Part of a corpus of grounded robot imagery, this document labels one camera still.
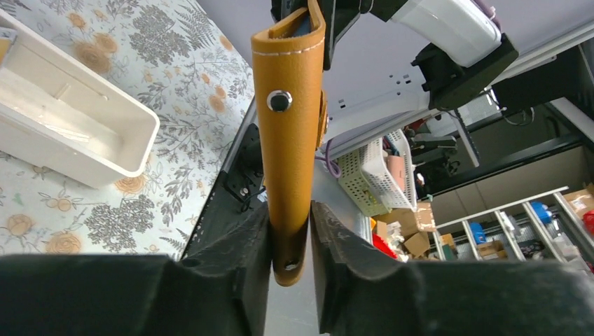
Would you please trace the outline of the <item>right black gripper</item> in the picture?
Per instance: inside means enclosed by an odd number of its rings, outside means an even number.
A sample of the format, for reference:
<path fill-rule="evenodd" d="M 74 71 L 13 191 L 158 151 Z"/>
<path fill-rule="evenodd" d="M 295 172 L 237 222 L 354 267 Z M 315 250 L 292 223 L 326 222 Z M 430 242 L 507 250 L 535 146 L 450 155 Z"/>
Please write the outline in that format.
<path fill-rule="evenodd" d="M 337 42 L 359 19 L 361 14 L 369 12 L 371 1 L 363 0 L 322 0 L 317 1 L 326 23 L 324 45 L 325 71 L 331 68 L 333 54 Z M 280 21 L 299 8 L 306 8 L 306 0 L 272 0 L 271 15 L 275 22 Z"/>

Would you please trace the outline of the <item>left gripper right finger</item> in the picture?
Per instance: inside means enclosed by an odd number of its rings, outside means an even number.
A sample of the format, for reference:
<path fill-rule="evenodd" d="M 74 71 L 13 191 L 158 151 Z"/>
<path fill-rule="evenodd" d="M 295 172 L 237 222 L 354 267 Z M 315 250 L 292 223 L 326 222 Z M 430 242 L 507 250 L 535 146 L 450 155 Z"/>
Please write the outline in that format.
<path fill-rule="evenodd" d="M 321 333 L 593 334 L 593 282 L 560 262 L 399 262 L 319 202 L 310 228 Z"/>

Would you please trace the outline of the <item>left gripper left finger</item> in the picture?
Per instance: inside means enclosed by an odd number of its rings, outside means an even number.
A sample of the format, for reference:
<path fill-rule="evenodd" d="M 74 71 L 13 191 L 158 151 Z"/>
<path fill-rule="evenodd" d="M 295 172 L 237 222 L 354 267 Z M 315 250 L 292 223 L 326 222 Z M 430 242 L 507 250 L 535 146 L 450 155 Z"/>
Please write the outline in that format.
<path fill-rule="evenodd" d="M 2 335 L 262 335 L 268 208 L 176 262 L 166 255 L 7 255 Z"/>

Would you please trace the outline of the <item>orange leather card holder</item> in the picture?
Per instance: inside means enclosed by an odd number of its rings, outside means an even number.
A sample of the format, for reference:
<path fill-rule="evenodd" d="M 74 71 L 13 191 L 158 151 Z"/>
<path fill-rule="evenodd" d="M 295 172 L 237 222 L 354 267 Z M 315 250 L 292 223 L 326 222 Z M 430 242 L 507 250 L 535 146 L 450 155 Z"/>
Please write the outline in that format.
<path fill-rule="evenodd" d="M 303 271 L 319 141 L 326 25 L 316 1 L 251 38 L 252 69 L 270 224 L 281 286 Z"/>

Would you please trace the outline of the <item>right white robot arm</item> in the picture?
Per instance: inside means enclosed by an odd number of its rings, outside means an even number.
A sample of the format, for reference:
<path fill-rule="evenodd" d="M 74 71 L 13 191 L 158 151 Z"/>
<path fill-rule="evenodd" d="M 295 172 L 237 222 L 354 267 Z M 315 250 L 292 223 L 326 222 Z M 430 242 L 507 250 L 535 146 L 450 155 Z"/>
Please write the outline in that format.
<path fill-rule="evenodd" d="M 424 76 L 428 107 L 457 109 L 486 88 L 517 58 L 493 9 L 481 1 L 272 1 L 271 14 L 288 28 L 272 38 L 297 38 L 322 29 L 325 70 L 336 43 L 363 14 L 406 25 L 429 41 L 412 61 Z"/>

